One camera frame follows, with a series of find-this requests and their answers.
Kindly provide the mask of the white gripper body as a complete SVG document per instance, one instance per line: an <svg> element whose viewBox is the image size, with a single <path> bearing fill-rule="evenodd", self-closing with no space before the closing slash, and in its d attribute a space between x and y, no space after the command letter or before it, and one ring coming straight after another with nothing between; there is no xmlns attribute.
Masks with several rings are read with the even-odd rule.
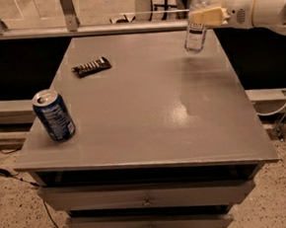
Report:
<svg viewBox="0 0 286 228"><path fill-rule="evenodd" d="M255 0L228 0L229 25L234 29L253 28L253 9Z"/></svg>

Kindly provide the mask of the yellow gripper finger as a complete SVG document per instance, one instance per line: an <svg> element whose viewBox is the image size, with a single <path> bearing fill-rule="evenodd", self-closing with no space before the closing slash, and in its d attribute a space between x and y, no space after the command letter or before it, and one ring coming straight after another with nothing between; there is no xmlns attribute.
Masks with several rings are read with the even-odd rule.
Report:
<svg viewBox="0 0 286 228"><path fill-rule="evenodd" d="M188 17L195 24L204 24L210 27L225 25L230 18L227 10L220 6L192 11Z"/></svg>
<svg viewBox="0 0 286 228"><path fill-rule="evenodd" d="M212 6L226 7L229 0L210 0Z"/></svg>

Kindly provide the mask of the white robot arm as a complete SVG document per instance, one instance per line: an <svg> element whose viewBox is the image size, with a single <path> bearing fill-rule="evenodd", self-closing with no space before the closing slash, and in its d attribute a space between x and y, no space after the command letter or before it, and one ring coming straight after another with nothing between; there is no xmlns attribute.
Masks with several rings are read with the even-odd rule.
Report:
<svg viewBox="0 0 286 228"><path fill-rule="evenodd" d="M209 28L263 28L286 37L286 0L210 0L188 17Z"/></svg>

